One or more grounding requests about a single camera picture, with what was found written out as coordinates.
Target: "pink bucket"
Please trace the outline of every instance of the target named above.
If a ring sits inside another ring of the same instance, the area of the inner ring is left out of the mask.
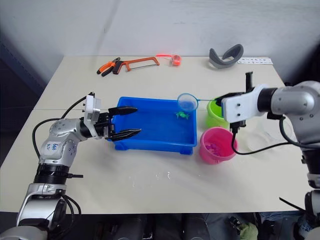
[[[236,153],[231,148],[233,134],[222,128],[212,127],[206,130],[200,139],[200,156],[208,164],[219,164],[232,159]]]

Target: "white wall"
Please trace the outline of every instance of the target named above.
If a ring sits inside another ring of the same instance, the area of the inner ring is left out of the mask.
[[[63,55],[222,55],[238,43],[287,81],[319,43],[320,1],[0,0],[0,27],[46,82]]]

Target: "green bucket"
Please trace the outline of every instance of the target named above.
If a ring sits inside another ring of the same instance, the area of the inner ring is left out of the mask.
[[[222,108],[212,100],[206,106],[208,115],[205,118],[205,123],[208,128],[222,127],[229,130],[229,123],[222,117]]]

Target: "robotic arm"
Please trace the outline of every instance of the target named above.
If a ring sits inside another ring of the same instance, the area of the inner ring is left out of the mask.
[[[268,88],[267,85],[251,87],[251,74],[247,73],[246,93],[231,93],[220,98],[224,118],[230,123],[233,134],[245,127],[245,120],[268,113],[268,118],[283,121],[286,115],[293,126],[297,142],[285,139],[300,147],[302,162],[308,167],[308,183],[315,190],[305,195],[308,223],[320,226],[320,83],[305,81],[295,86]]]
[[[78,143],[91,137],[118,141],[130,138],[141,131],[141,129],[127,129],[115,133],[115,126],[111,122],[115,115],[137,111],[134,107],[114,107],[108,112],[100,113],[101,101],[95,98],[94,93],[86,96],[84,105],[84,117],[62,118],[51,126],[49,137],[40,148],[36,175],[26,192],[17,216],[16,227],[1,234],[0,240],[63,238],[68,231],[59,227],[65,217],[67,205],[69,206],[70,201],[75,202],[66,195],[66,180],[83,178],[83,175],[69,173]]]

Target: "black cable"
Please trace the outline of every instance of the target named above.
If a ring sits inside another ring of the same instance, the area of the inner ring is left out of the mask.
[[[284,129],[284,120],[285,119],[286,119],[285,116],[280,118],[279,128],[280,128],[281,135],[284,137],[285,140],[288,141],[288,143],[295,145],[297,147],[300,147],[300,148],[304,148],[304,149],[320,149],[320,145],[311,145],[311,144],[316,144],[319,142],[312,142],[310,144],[301,144],[299,142],[293,141],[290,137],[288,137],[288,135],[286,134],[285,129]]]
[[[67,195],[62,195],[62,198],[65,200],[66,204],[68,205],[70,212],[71,212],[71,224],[70,227],[74,224],[75,222],[75,211],[74,211],[74,207],[71,205],[68,196]]]
[[[80,205],[75,200],[73,200],[71,197],[69,197],[69,196],[66,196],[66,197],[76,206],[76,208],[78,210],[78,219],[77,219],[77,221],[80,220],[81,214],[82,214]]]
[[[49,118],[47,120],[43,120],[41,122],[39,122],[33,129],[32,131],[32,144],[33,144],[33,147],[34,147],[34,150],[35,150],[35,153],[36,155],[38,156],[38,158],[40,157],[40,153],[39,153],[39,150],[37,148],[37,143],[36,143],[36,131],[38,129],[38,127],[40,127],[42,124],[44,123],[47,123],[47,122],[50,122],[50,121],[57,121],[59,120],[60,118]]]
[[[238,152],[238,151],[236,150],[235,146],[234,146],[235,140],[236,140],[236,133],[234,132],[233,135],[232,135],[231,147],[232,147],[232,150],[233,150],[236,154],[239,154],[239,155],[256,154],[256,153],[259,153],[259,152],[262,152],[262,151],[265,151],[265,150],[268,150],[268,149],[271,149],[271,148],[275,148],[275,147],[278,147],[278,146],[291,144],[290,142],[281,142],[281,143],[277,143],[277,144],[274,144],[274,145],[271,145],[271,146],[267,146],[267,147],[261,148],[261,149],[256,150],[256,151]]]
[[[284,202],[285,204],[288,204],[290,207],[293,207],[295,209],[298,209],[299,211],[305,213],[306,210],[304,210],[303,208],[297,206],[297,205],[294,205],[293,203],[291,202],[288,202],[287,200],[284,200],[282,197],[279,197],[280,201]]]
[[[86,99],[87,96],[84,96],[83,98],[79,99],[78,101],[76,101],[74,104],[72,104],[66,111],[65,113],[62,115],[62,119],[64,119],[67,114],[71,111],[71,109],[73,109],[77,104],[81,103],[83,100]]]
[[[77,224],[77,222],[80,220],[80,216],[81,216],[81,209],[80,206],[78,205],[78,203],[73,200],[71,197],[69,197],[68,195],[63,195],[62,198],[65,200],[66,204],[68,205],[70,212],[71,212],[71,223],[70,225],[64,229],[63,231],[59,232],[59,234],[55,237],[53,237],[54,240],[61,240],[63,239],[66,235],[68,235],[70,233],[70,231],[73,229],[73,227]],[[75,220],[75,212],[74,212],[74,208],[72,206],[72,204],[70,203],[70,201],[76,206],[76,208],[78,209],[78,217]]]

